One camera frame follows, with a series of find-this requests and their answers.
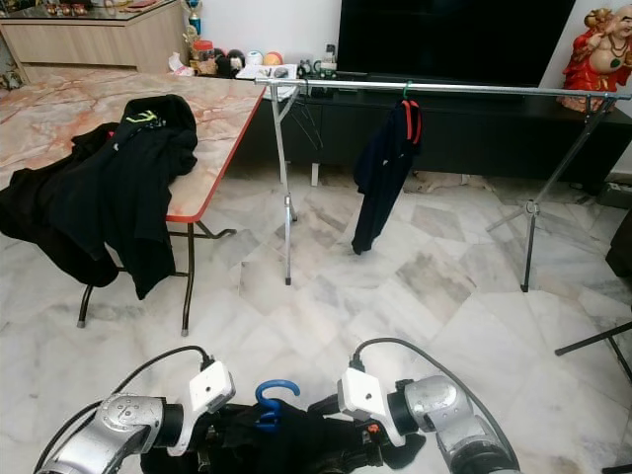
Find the plain black garment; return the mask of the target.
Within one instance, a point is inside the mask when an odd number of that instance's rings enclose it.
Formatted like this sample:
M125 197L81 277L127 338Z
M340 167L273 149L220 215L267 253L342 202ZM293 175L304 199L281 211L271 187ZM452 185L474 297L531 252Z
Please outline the plain black garment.
M196 430L190 450L173 456L166 448L152 448L140 455L143 474L351 474L359 468L343 468L342 435L352 423L333 416L313 416L281 401L278 429L258 429L261 405L227 405L216 412L244 412L243 452L239 457L196 454ZM406 446L397 447L399 470L416 459L428 443L423 434L408 434Z

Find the navy blue t-shirt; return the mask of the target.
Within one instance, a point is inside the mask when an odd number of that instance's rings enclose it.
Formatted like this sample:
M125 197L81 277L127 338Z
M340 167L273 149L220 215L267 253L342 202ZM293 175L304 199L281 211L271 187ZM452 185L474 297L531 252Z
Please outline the navy blue t-shirt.
M361 150L354 182L362 204L352 241L357 256L373 247L423 149L423 108L415 100L394 105L387 120Z

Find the black shirt neon green logo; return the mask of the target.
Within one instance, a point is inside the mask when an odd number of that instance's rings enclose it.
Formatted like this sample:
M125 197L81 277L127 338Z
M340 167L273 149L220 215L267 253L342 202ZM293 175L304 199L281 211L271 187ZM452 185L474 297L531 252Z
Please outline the black shirt neon green logo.
M134 99L119 121L71 141L67 157L1 190L1 233L90 287L112 284L122 265L143 299L176 271L166 217L172 182L198 162L193 110L180 95Z

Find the dark brown sofa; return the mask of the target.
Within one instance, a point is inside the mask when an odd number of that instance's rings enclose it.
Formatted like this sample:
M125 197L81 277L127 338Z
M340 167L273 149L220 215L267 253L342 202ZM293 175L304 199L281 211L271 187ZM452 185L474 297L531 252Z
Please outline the dark brown sofa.
M632 279L632 208L620 221L610 241L605 261L616 276Z

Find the black gadget cluster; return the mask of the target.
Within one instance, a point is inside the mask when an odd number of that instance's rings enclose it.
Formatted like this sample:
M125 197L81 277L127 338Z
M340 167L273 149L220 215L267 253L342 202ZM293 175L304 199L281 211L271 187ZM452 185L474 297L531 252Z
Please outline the black gadget cluster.
M301 60L297 64L298 80L338 80L336 64L325 60Z

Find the white magazine stack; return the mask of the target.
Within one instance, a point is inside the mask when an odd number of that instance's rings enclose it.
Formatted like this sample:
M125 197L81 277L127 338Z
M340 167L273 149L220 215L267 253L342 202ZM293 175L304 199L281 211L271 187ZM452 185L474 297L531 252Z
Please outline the white magazine stack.
M281 64L280 66L262 66L248 64L236 73L236 80L294 80L297 77L297 64Z

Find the silver clothes drying rack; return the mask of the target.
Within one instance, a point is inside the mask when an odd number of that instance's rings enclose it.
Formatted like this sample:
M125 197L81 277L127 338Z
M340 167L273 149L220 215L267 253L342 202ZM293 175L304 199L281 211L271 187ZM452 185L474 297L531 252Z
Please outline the silver clothes drying rack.
M287 158L285 158L283 135L281 135L281 122L287 117L289 110L297 99L301 98L303 92L310 91L313 87L317 89L352 89L352 90L391 90L402 92L405 83L398 82L371 82L371 81L340 81L340 80L299 80L299 78L258 78L254 81L257 85L266 86L266 92L270 95L273 113L273 129L275 130L276 152L278 152L278 171L281 186L283 187L283 208L284 208L284 248L283 248L283 281L287 285L292 284L290 268L292 259L290 258L290 225L296 221L296 212L290 193L287 175ZM509 217L503 217L496 224L488 226L489 230L503 224L509 224L516 217L527 213L531 220L528 225L528 243L525 245L525 263L523 276L520 280L520 290L528 293L531 285L532 258L534 253L534 233L536 233L537 218L540 216L538 204L542 202L552 185L559 181L561 175L577 157L579 150L587 143L589 136L593 134L597 126L603 121L605 115L612 112L614 105L618 101L632 101L632 92L598 92L565 89L525 89L525 87L509 86L484 86L484 85L454 85L454 83L414 83L408 91L424 92L461 92L461 94L497 94L516 96L545 96L545 98L583 98L586 100L586 116L584 117L584 129L577 140L565 154L563 161L557 164L554 172L540 189L536 197L529 199L523 204L518 212L512 213Z

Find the marble folding table red edge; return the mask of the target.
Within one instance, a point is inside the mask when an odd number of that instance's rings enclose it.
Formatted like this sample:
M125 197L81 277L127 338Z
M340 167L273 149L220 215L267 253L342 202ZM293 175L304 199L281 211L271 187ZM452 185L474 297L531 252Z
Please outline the marble folding table red edge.
M185 225L180 236L189 241L187 256L194 258L194 241L213 236L202 216L267 94L265 86L230 78L50 68L38 82L0 101L0 189L10 189L18 171L37 170L67 155L73 136L120 118L126 101L163 92L186 99L196 123L197 163L173 181L164 218Z

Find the red lidded jar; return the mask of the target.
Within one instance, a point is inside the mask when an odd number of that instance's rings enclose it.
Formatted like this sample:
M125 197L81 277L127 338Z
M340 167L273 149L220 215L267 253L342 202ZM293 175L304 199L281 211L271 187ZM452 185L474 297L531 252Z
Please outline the red lidded jar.
M211 40L198 39L191 43L190 63L196 75L213 77L217 75L216 63L218 49Z

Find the pink tissue pack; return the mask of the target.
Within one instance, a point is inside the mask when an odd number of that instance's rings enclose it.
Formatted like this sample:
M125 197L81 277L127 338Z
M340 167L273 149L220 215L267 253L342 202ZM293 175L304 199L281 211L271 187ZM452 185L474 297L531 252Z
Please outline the pink tissue pack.
M185 60L182 59L182 56L177 51L173 51L167 60L167 64L168 68L170 68L171 75L185 77L193 77L196 75L195 70L185 63Z

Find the large black television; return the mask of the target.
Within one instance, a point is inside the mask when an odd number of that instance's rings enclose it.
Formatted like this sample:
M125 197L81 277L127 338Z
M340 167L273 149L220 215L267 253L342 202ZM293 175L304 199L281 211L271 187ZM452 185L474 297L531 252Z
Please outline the large black television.
M533 87L575 0L342 0L338 68Z

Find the light wooden cabinet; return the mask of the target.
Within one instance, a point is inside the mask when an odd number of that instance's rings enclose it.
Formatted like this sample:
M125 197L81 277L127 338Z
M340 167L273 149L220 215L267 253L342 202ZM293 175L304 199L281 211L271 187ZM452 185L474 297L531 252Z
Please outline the light wooden cabinet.
M0 18L0 33L19 67L83 67L170 71L187 58L187 13L181 0L159 0L145 12L95 8L86 15L50 15L44 6Z

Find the gold trophy blue ball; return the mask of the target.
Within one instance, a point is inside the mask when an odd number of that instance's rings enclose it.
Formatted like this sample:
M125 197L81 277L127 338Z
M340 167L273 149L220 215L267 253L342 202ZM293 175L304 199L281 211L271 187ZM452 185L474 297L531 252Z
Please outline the gold trophy blue ball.
M199 17L199 10L201 10L201 0L182 0L187 18L186 27L186 40L190 43L193 41L201 40L202 33L202 21Z

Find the red laughing buddha statue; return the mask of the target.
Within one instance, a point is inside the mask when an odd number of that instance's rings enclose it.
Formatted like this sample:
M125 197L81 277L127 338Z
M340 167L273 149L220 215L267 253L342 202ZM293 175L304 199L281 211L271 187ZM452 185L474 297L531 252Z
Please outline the red laughing buddha statue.
M563 69L566 90L615 92L632 77L632 4L592 9Z

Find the black metal frame chair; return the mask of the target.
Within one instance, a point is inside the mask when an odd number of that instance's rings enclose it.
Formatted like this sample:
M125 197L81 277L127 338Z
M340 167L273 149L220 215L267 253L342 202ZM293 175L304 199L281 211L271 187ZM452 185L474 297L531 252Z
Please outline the black metal frame chair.
M619 365L622 366L623 373L627 375L629 382L632 382L632 365L628 364L626 357L624 357L623 353L620 352L619 345L615 342L615 336L627 333L627 331L632 331L632 321L624 322L624 324L615 326L615 328L610 330L601 331L601 333L589 336L588 338L582 339L580 342L565 345L563 348L556 349L554 354L555 356L564 356L565 354L578 351L579 349L588 347L589 345L606 342L612 348L615 360L617 360Z

